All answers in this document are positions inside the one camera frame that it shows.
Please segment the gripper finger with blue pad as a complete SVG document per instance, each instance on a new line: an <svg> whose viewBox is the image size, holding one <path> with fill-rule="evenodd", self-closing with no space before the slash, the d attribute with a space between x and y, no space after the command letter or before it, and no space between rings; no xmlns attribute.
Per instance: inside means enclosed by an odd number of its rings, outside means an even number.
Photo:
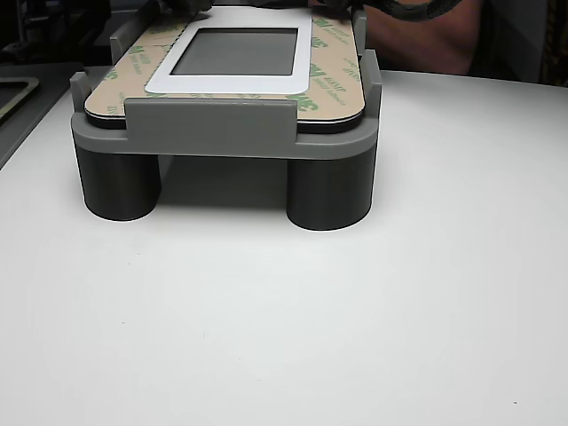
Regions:
<svg viewBox="0 0 568 426"><path fill-rule="evenodd" d="M162 0L174 12L206 12L213 6L213 0Z"/></svg>

